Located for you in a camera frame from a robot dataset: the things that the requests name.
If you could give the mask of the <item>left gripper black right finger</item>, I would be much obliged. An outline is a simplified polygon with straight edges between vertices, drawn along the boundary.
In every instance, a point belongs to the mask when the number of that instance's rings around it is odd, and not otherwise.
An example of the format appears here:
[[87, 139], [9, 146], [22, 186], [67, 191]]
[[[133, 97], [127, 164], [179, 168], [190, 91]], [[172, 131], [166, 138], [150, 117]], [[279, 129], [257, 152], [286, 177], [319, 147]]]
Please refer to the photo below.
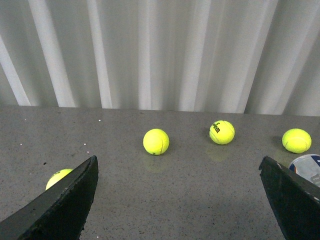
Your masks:
[[260, 178], [281, 232], [287, 240], [320, 238], [320, 188], [265, 156]]

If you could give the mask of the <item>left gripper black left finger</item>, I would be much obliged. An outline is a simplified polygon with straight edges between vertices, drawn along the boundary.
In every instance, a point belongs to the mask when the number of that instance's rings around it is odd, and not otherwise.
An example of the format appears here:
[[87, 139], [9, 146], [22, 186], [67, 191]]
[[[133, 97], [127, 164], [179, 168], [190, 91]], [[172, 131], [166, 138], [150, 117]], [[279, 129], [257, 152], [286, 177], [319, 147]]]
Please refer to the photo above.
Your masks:
[[98, 159], [73, 171], [0, 223], [2, 240], [78, 240], [94, 201]]

